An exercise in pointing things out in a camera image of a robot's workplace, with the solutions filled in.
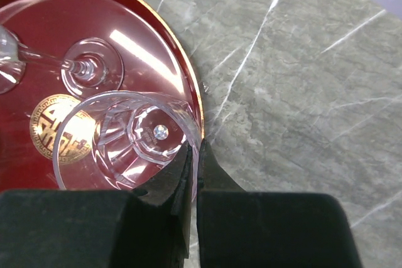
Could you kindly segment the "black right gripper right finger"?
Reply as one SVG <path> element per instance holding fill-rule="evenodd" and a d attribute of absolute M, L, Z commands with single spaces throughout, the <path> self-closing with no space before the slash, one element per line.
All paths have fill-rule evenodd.
<path fill-rule="evenodd" d="M 360 267 L 346 214 L 322 193 L 242 189 L 208 141 L 198 160 L 197 231 L 202 267 Z"/>

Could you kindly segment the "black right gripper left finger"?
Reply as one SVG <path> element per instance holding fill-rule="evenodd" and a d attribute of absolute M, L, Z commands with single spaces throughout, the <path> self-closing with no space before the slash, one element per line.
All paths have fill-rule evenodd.
<path fill-rule="evenodd" d="M 1 194 L 2 267 L 182 267 L 189 254 L 192 148 L 131 191 Z"/>

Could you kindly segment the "clear faceted tumbler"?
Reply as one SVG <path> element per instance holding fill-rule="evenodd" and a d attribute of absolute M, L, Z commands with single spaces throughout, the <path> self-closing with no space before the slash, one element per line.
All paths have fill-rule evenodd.
<path fill-rule="evenodd" d="M 198 158 L 201 126 L 191 105 L 171 95 L 110 91 L 89 97 L 62 118 L 53 146 L 61 190 L 132 190 L 189 143 Z"/>

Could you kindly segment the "tall clear champagne flute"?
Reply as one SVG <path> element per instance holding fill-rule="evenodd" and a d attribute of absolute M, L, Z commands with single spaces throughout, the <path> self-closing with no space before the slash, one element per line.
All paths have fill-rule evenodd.
<path fill-rule="evenodd" d="M 103 39 L 82 39 L 74 43 L 63 58 L 58 58 L 22 44 L 12 31 L 1 26 L 2 94 L 21 82 L 29 63 L 60 70 L 65 88 L 79 99 L 117 90 L 124 79 L 121 55 Z"/>

